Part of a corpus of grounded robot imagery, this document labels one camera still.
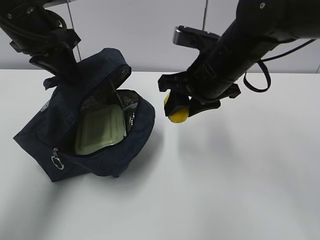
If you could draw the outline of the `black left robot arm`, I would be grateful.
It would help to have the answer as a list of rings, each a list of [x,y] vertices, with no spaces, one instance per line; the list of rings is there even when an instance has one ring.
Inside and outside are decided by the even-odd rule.
[[[17,53],[30,57],[31,65],[74,84],[79,70],[73,50],[81,39],[46,4],[47,0],[2,0],[0,28]]]

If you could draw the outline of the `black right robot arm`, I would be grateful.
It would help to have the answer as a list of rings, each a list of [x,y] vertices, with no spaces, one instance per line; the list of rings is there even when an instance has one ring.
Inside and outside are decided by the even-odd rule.
[[[161,92],[169,92],[164,112],[171,117],[186,110],[189,116],[217,109],[224,98],[240,94],[237,80],[258,64],[269,77],[266,54],[277,46],[320,37],[317,0],[241,0],[234,21],[222,35],[183,25],[174,29],[173,43],[197,49],[187,70],[164,74]]]

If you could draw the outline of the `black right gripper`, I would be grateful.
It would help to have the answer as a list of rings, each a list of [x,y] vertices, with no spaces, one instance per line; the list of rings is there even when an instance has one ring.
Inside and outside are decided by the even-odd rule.
[[[239,63],[205,63],[184,72],[163,74],[158,80],[158,88],[161,92],[171,90],[164,104],[165,116],[187,110],[188,117],[192,117],[218,109],[221,99],[235,99],[240,95],[235,81],[241,75],[242,65]]]

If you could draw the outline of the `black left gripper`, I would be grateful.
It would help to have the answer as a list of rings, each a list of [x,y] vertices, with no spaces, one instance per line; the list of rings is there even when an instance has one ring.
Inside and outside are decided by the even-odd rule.
[[[12,40],[10,45],[16,52],[31,56],[30,64],[69,84],[75,84],[80,78],[73,49],[81,39],[75,30],[58,28],[47,35],[10,30],[9,37]]]

